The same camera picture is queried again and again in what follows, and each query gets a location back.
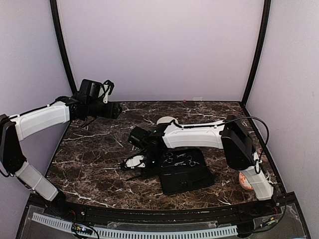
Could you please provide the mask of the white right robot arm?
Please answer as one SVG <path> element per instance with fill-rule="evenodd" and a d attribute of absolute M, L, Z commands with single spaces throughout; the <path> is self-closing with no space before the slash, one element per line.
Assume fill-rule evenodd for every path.
<path fill-rule="evenodd" d="M 200 124 L 179 124 L 173 117 L 162 117 L 152 131 L 135 127 L 128 139 L 140 153 L 121 164 L 124 170 L 140 168 L 144 178 L 158 175 L 165 195 L 201 189 L 214 184 L 200 147 L 222 149 L 227 165 L 241 172 L 257 199 L 254 211 L 265 216 L 274 207 L 274 185 L 265 176 L 261 155 L 240 119 Z"/>

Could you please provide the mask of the black zippered tool case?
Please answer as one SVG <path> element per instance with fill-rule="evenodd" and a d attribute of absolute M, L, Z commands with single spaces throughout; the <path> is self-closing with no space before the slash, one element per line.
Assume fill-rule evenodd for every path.
<path fill-rule="evenodd" d="M 165 195 L 175 195 L 187 191 L 202 189 L 214 185 L 214 177 L 206 165 L 204 155 L 200 149 L 191 148 L 170 151 L 173 153 L 175 164 L 179 160 L 178 155 L 191 155 L 193 161 L 199 165 L 190 166 L 169 166 L 161 167 L 162 157 L 159 160 L 159 179 L 162 191 Z"/>

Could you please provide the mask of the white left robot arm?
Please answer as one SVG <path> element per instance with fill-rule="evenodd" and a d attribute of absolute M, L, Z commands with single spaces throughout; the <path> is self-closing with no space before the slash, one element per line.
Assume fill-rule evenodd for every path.
<path fill-rule="evenodd" d="M 44 200 L 59 217 L 70 213 L 64 193 L 45 178 L 44 170 L 69 122 L 91 118 L 116 119 L 119 103 L 108 99 L 114 88 L 110 80 L 82 80 L 72 96 L 60 96 L 42 107 L 0 117 L 0 162 L 4 177 L 14 176 Z"/>

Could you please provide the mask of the silver thinning shears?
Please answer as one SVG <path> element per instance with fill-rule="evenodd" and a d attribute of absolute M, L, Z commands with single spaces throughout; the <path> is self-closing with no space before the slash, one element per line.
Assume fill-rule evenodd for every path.
<path fill-rule="evenodd" d="M 176 157 L 179 161 L 174 164 L 174 166 L 190 166 L 194 167 L 199 165 L 199 162 L 193 161 L 191 155 L 181 154 Z"/>

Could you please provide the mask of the black hair clip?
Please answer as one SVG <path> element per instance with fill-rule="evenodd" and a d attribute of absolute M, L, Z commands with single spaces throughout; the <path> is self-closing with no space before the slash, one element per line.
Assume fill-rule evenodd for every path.
<path fill-rule="evenodd" d="M 132 181 L 132 180 L 134 180 L 134 179 L 141 178 L 141 177 L 143 177 L 142 174 L 139 174 L 139 175 L 133 176 L 133 177 L 131 177 L 131 178 L 128 178 L 128 179 L 126 179 L 125 181 L 126 181 L 126 182 L 129 182 L 129 181 Z"/>

